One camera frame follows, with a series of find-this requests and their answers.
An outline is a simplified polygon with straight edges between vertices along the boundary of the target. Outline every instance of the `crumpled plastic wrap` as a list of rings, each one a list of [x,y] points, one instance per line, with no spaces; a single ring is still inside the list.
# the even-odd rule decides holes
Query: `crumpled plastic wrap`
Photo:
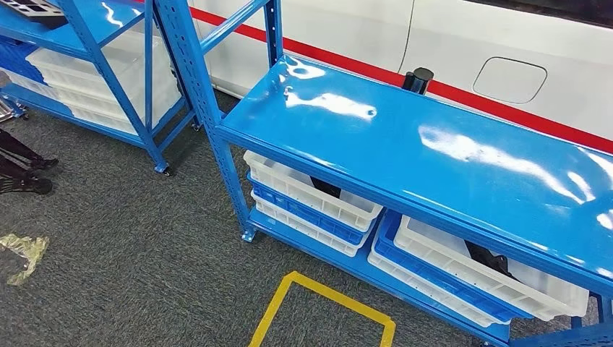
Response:
[[[46,236],[37,237],[35,241],[29,236],[20,238],[15,234],[0,237],[0,250],[4,250],[4,247],[6,247],[27,260],[26,270],[10,276],[7,284],[21,286],[36,269],[36,264],[40,262],[48,244],[49,238]]]

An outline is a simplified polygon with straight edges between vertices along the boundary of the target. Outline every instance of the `shelf upright post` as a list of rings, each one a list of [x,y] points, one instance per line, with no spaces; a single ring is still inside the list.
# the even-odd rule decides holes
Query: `shelf upright post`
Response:
[[[283,28],[281,26],[281,0],[269,0],[264,6],[268,64],[272,67],[283,55]]]
[[[92,63],[100,73],[100,75],[104,78],[106,83],[108,84],[109,89],[113,92],[117,101],[121,105],[121,108],[126,113],[128,120],[136,130],[139,138],[142,140],[143,145],[151,158],[155,161],[155,170],[157,172],[164,172],[168,168],[168,163],[162,156],[161,150],[153,141],[153,135],[151,132],[147,131],[147,128],[140,120],[134,106],[130,102],[125,90],[119,83],[117,76],[113,72],[111,65],[106,60],[106,57],[102,53],[101,47],[98,45],[92,33],[90,32],[87,24],[81,14],[79,13],[79,9],[74,5],[73,0],[58,0],[58,5],[64,11],[64,15],[68,19],[68,22],[74,28],[74,31],[77,33],[77,36],[81,39],[85,50],[92,58]]]
[[[145,127],[151,133],[153,79],[153,0],[145,0]]]
[[[154,0],[158,11],[160,27],[165,32],[175,57],[178,73],[191,101],[199,123],[204,125],[221,176],[230,194],[236,217],[241,226],[242,239],[251,242],[255,229],[247,223],[249,211],[245,201],[239,175],[227,141],[217,135],[215,126],[220,123],[219,110],[213,85],[202,56],[202,48],[196,35],[193,19],[185,1]]]

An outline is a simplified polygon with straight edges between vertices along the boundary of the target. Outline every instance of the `shelf foot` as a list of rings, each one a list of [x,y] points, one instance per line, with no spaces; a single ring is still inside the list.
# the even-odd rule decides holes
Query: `shelf foot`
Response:
[[[160,164],[155,167],[155,172],[163,174],[166,177],[174,176],[174,170],[168,164]]]
[[[253,240],[255,239],[256,234],[257,234],[257,230],[255,230],[254,228],[248,228],[247,230],[243,231],[243,235],[241,236],[241,239],[243,239],[243,241],[245,242],[252,243]]]
[[[194,130],[195,132],[199,132],[202,129],[202,124],[196,124],[196,123],[192,123],[192,125],[190,126],[192,128],[192,130]]]

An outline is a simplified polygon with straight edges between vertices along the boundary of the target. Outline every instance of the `caster wheel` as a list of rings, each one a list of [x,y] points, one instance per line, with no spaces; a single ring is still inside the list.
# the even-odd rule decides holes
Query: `caster wheel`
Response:
[[[162,174],[166,177],[172,177],[174,176],[174,171],[170,167],[168,167],[162,172]]]

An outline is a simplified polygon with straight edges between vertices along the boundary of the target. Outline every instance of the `yellow floor tape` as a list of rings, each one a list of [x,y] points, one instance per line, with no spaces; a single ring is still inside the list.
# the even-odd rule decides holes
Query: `yellow floor tape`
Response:
[[[264,313],[264,317],[262,317],[262,320],[260,320],[260,323],[255,329],[255,333],[253,334],[253,338],[251,339],[249,347],[260,346],[260,344],[264,340],[264,335],[266,335],[266,332],[270,327],[270,323],[273,322],[273,318],[275,317],[275,314],[277,314],[277,311],[279,310],[283,299],[286,297],[286,294],[292,283],[297,283],[305,288],[311,289],[312,291],[321,296],[324,296],[334,302],[343,305],[344,307],[347,307],[354,312],[365,316],[366,318],[369,318],[377,323],[382,324],[383,336],[381,337],[381,344],[379,344],[379,346],[390,347],[392,345],[392,340],[394,339],[394,330],[396,329],[396,323],[394,323],[389,316],[377,311],[376,309],[372,309],[362,304],[361,302],[357,302],[352,298],[335,291],[334,289],[328,288],[327,286],[324,286],[323,284],[316,282],[311,278],[308,278],[296,271],[293,271],[292,273],[283,277],[283,280],[281,281],[279,288],[277,288],[273,299],[270,300],[270,304],[268,304],[268,308]]]

